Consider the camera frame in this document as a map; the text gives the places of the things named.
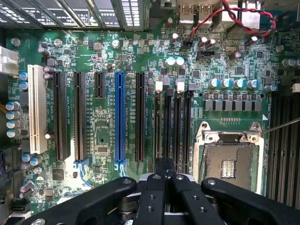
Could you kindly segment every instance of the motherboard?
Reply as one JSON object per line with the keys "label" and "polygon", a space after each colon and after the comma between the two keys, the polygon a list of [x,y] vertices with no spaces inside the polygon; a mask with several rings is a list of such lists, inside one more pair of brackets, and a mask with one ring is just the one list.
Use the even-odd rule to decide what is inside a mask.
{"label": "motherboard", "polygon": [[7,135],[23,153],[20,198],[32,214],[120,176],[138,181],[162,157],[197,182],[266,194],[259,132],[278,78],[296,73],[288,58],[299,32],[199,30],[186,47],[191,30],[170,18],[149,32],[7,31],[20,71],[9,78]]}

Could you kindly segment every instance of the pci slot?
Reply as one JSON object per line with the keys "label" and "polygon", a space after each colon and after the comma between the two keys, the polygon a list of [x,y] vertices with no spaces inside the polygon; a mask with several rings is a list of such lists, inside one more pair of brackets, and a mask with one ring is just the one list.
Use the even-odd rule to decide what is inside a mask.
{"label": "pci slot", "polygon": [[74,72],[75,161],[86,159],[85,73]]}
{"label": "pci slot", "polygon": [[172,113],[172,97],[174,95],[174,89],[168,88],[165,92],[165,122],[164,122],[164,158],[170,157],[170,148],[171,148],[171,113]]}
{"label": "pci slot", "polygon": [[175,169],[178,173],[181,172],[180,169],[181,100],[182,100],[182,93],[175,92],[173,158],[174,158]]}
{"label": "pci slot", "polygon": [[55,72],[53,81],[55,156],[57,161],[64,161],[68,157],[65,74]]}
{"label": "pci slot", "polygon": [[135,161],[144,160],[145,141],[145,73],[136,73]]}
{"label": "pci slot", "polygon": [[95,72],[95,98],[105,98],[105,73]]}
{"label": "pci slot", "polygon": [[125,159],[125,75],[115,73],[115,163]]}
{"label": "pci slot", "polygon": [[191,124],[191,106],[193,90],[187,90],[185,92],[184,98],[184,127],[183,127],[183,163],[182,163],[182,173],[188,174],[188,162],[189,162],[189,148],[190,148],[190,124]]}
{"label": "pci slot", "polygon": [[161,158],[161,110],[159,109],[159,105],[162,102],[162,93],[160,91],[155,92],[154,98],[154,158]]}
{"label": "pci slot", "polygon": [[41,154],[47,150],[46,85],[43,67],[28,65],[30,152]]}

